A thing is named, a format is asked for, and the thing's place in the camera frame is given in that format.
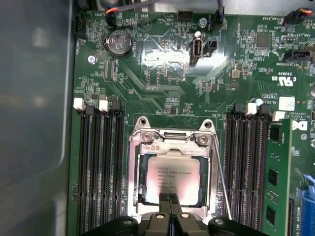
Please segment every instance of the integrated circuit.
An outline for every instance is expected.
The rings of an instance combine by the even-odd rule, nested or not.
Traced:
[[[274,169],[269,169],[268,182],[274,186],[277,186],[278,172]]]
[[[197,159],[154,156],[148,161],[146,202],[158,204],[160,193],[176,193],[183,206],[198,203],[200,163]]]
[[[231,81],[231,82],[230,82],[230,88],[231,88],[231,89],[238,89],[239,86],[240,86],[240,83],[237,82],[237,81]]]
[[[270,139],[274,141],[280,140],[280,126],[279,125],[272,125],[270,127]]]
[[[272,225],[275,225],[276,212],[272,210],[270,207],[267,207],[266,218]]]
[[[258,48],[269,48],[271,43],[271,37],[268,33],[257,34],[256,46]]]
[[[241,75],[240,70],[232,70],[231,71],[231,78],[233,79],[239,79]]]

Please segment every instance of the mounting screw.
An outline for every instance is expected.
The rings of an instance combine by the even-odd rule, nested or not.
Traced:
[[[183,213],[183,214],[181,214],[181,218],[188,219],[188,218],[189,218],[189,215],[186,214],[186,213]]]
[[[157,215],[157,219],[163,219],[163,218],[164,218],[164,215],[162,214]]]
[[[208,142],[208,138],[205,135],[200,135],[198,137],[198,143],[200,144],[206,144]]]
[[[144,132],[142,134],[142,139],[146,142],[152,141],[152,135],[149,132]]]
[[[223,225],[223,224],[224,224],[223,220],[221,220],[221,219],[216,219],[216,220],[215,220],[215,223],[216,223],[217,225]]]
[[[201,28],[205,28],[207,26],[207,24],[208,24],[208,21],[206,18],[200,18],[198,21],[198,25]]]
[[[88,57],[88,62],[92,65],[96,64],[97,63],[97,58],[96,56],[89,56]]]

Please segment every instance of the black ram slot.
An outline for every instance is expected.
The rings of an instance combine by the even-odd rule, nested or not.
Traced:
[[[225,146],[224,146],[224,182],[227,189],[227,199],[229,203],[231,202],[231,189],[232,189],[232,174],[231,165],[233,165],[233,148],[232,143],[234,143],[234,127],[235,121],[230,114],[227,114],[227,122],[225,129]],[[226,214],[226,205],[223,205],[222,214]]]
[[[227,114],[224,181],[233,220],[261,230],[269,114],[246,116],[242,105]]]
[[[80,140],[80,160],[79,160],[79,202],[78,202],[78,232],[82,234],[86,232],[89,225],[88,212],[89,209],[89,188],[88,188],[88,164],[89,164],[89,145],[91,131],[90,116],[81,117],[81,140]]]
[[[263,221],[263,200],[264,200],[264,189],[265,189],[265,163],[266,163],[266,146],[267,146],[267,138],[268,138],[268,126],[269,121],[267,117],[262,116],[260,117],[260,122],[257,124],[259,127],[257,130],[259,131],[258,137],[259,137],[259,146],[257,147],[257,154],[258,156],[255,157],[258,162],[258,170],[259,173],[257,175],[257,191],[258,191],[258,197],[257,197],[257,203],[256,203],[256,211],[257,215],[255,217],[256,223],[255,228],[258,231],[261,231],[262,227],[262,221]]]
[[[112,118],[104,116],[103,123],[103,163],[102,163],[102,189],[101,189],[101,224],[112,219],[109,207],[110,179],[111,179],[111,144],[112,144]]]
[[[124,153],[124,116],[122,114],[115,115],[115,143],[114,151],[114,217],[121,215],[121,193],[122,193],[122,169],[123,169],[123,153]]]
[[[252,175],[253,175],[253,152],[255,149],[255,127],[253,126],[252,118],[246,118],[246,138],[244,139],[243,147],[245,149],[246,166],[244,178],[244,200],[243,200],[243,215],[241,223],[247,226],[251,225],[252,214]]]
[[[238,221],[239,220],[239,210],[238,207],[240,205],[240,198],[239,198],[239,191],[241,189],[240,186],[240,172],[241,172],[241,163],[242,163],[242,145],[243,142],[243,122],[241,120],[236,121],[235,126],[235,163],[234,163],[234,176],[233,176],[233,194],[232,194],[232,202],[233,208],[232,208],[232,219]]]
[[[91,144],[91,197],[90,197],[90,223],[91,229],[97,227],[97,184],[98,184],[98,163],[99,163],[99,140],[100,140],[100,116],[93,117],[93,143]]]
[[[294,229],[294,199],[289,199],[289,217],[287,223],[287,236],[293,236]]]

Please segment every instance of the ram slot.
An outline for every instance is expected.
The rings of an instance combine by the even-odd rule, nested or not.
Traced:
[[[122,214],[121,194],[122,194],[122,169],[123,169],[123,152],[124,152],[124,116],[122,114],[115,115],[115,134],[113,141],[113,157],[114,157],[114,198],[113,208],[114,217],[117,218]]]
[[[234,174],[233,174],[233,194],[232,194],[232,212],[233,219],[239,221],[240,205],[240,173],[242,164],[242,143],[243,143],[243,121],[237,120],[235,124],[235,143],[234,143]]]
[[[252,228],[261,230],[262,226],[262,206],[265,188],[265,162],[266,162],[266,145],[268,137],[268,123],[264,116],[259,117],[256,122],[257,134],[255,137],[255,153],[254,153],[254,173],[253,177],[253,191],[255,199],[253,201],[254,211],[252,218]]]
[[[103,116],[103,145],[102,145],[102,173],[101,173],[101,224],[105,224],[112,219],[110,199],[111,179],[111,145],[112,145],[112,118]]]
[[[253,120],[247,118],[245,121],[246,127],[246,138],[244,139],[244,158],[246,159],[246,170],[245,170],[245,184],[244,186],[244,198],[243,198],[243,215],[242,224],[246,226],[251,225],[251,215],[252,215],[252,175],[253,175],[253,152],[255,149],[255,127],[253,126]]]
[[[102,193],[102,174],[103,174],[103,162],[104,162],[104,154],[103,154],[103,142],[104,142],[104,116],[99,117],[98,122],[98,146],[97,146],[97,182],[95,185],[96,189],[96,197],[95,197],[95,207],[96,207],[96,219],[95,219],[95,226],[100,226],[101,223],[101,201],[103,199],[103,193]]]
[[[242,165],[242,145],[243,142],[243,121],[239,117],[230,116],[226,124],[225,132],[225,159],[224,159],[224,179],[228,190],[227,196],[231,206],[232,219],[239,219],[239,204],[242,191],[241,185],[241,165]]]
[[[231,206],[231,191],[232,191],[232,183],[231,183],[231,175],[232,171],[230,169],[231,162],[233,162],[231,152],[232,152],[232,142],[233,142],[233,131],[234,131],[235,121],[231,114],[227,114],[227,121],[225,127],[225,140],[224,140],[224,162],[223,162],[223,177],[225,186],[227,189],[227,199]],[[222,206],[222,214],[227,214],[226,205]]]
[[[294,230],[294,202],[295,200],[290,198],[289,199],[289,216],[288,216],[288,223],[287,223],[287,236],[293,236]]]
[[[100,116],[93,117],[93,136],[91,137],[92,150],[91,150],[91,171],[90,171],[90,183],[91,183],[91,197],[90,197],[90,223],[91,228],[97,227],[97,181],[98,181],[98,163],[99,163],[99,142],[100,142]]]
[[[93,158],[94,118],[82,116],[81,118],[81,144],[80,144],[80,171],[79,171],[79,206],[78,225],[82,234],[91,228],[91,159]]]

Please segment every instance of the black connector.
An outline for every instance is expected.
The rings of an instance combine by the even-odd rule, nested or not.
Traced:
[[[291,11],[287,16],[283,18],[283,24],[284,25],[298,25],[301,22],[303,22],[305,19],[309,17],[310,14],[306,13],[306,11],[311,10],[305,10],[303,8],[299,8],[296,11]]]
[[[87,38],[87,28],[84,13],[79,13],[75,16],[73,32],[77,38]]]
[[[213,19],[213,30],[218,31],[222,28],[224,20],[224,7],[222,14],[219,13],[219,10],[215,12],[214,19]]]
[[[105,11],[111,9],[108,4],[105,6]],[[110,12],[106,14],[105,16],[106,23],[108,24],[109,28],[116,28],[116,13],[115,12]]]
[[[315,48],[305,47],[299,50],[290,50],[283,55],[284,62],[309,62],[313,63],[315,59]]]
[[[203,53],[205,57],[211,57],[212,53],[218,48],[218,42],[216,40],[209,40],[204,48]]]

